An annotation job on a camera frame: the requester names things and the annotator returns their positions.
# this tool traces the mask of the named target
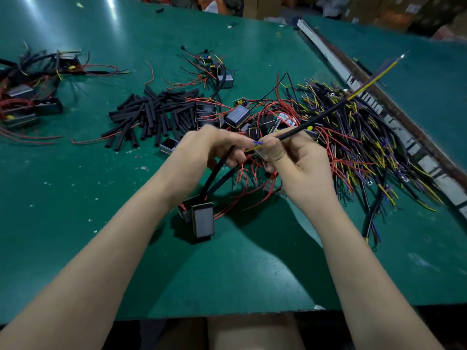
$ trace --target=thigh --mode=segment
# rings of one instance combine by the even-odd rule
[[[208,318],[210,350],[305,350],[292,313]]]

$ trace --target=person's left arm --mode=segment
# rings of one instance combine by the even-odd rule
[[[230,166],[246,159],[241,148],[254,147],[251,139],[210,125],[188,132],[157,173],[0,332],[0,349],[101,349],[156,226],[231,145],[238,149]]]

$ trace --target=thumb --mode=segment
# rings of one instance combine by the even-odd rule
[[[285,151],[285,147],[278,138],[268,138],[263,142],[262,152],[264,152],[277,169],[277,172],[283,178],[291,175],[296,170],[295,163],[292,162],[289,155]]]

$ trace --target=hand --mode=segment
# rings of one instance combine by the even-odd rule
[[[236,147],[226,161],[229,167],[235,167],[247,159],[243,148],[255,146],[253,140],[246,136],[211,125],[205,125],[199,131],[187,132],[151,178],[160,188],[162,198],[169,204],[168,208],[173,209],[181,204],[196,188],[206,166],[213,169],[216,165],[214,157],[223,156],[232,145]]]
[[[277,136],[293,128],[274,132],[262,138],[266,170],[277,170],[283,189],[305,214],[319,214],[326,202],[337,201],[326,150],[305,132],[284,141]]]

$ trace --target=person's right hand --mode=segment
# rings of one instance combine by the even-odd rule
[[[270,173],[277,170],[283,189],[302,212],[319,214],[328,202],[337,201],[329,158],[324,147],[303,131],[284,141],[277,139],[291,129],[262,138],[266,170]]]

